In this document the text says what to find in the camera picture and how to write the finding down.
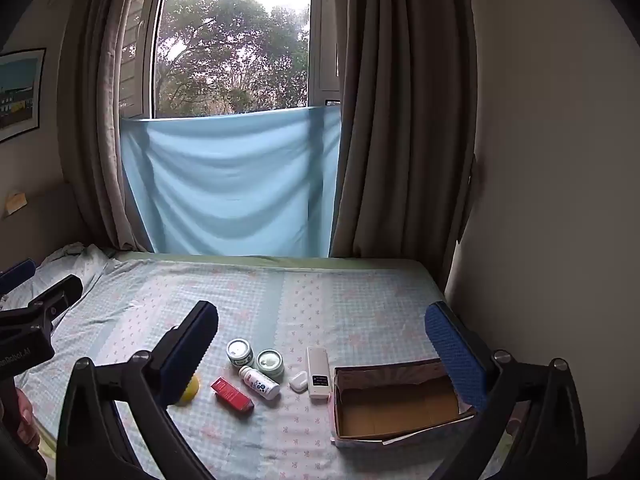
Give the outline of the person's left hand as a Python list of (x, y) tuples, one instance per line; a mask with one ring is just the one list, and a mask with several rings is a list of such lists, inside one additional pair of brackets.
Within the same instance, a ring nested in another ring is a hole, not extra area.
[(6, 412), (11, 415), (19, 414), (20, 422), (15, 434), (32, 450), (37, 451), (40, 445), (40, 435), (34, 421), (34, 407), (26, 394), (10, 382), (1, 384), (1, 421), (4, 422)]

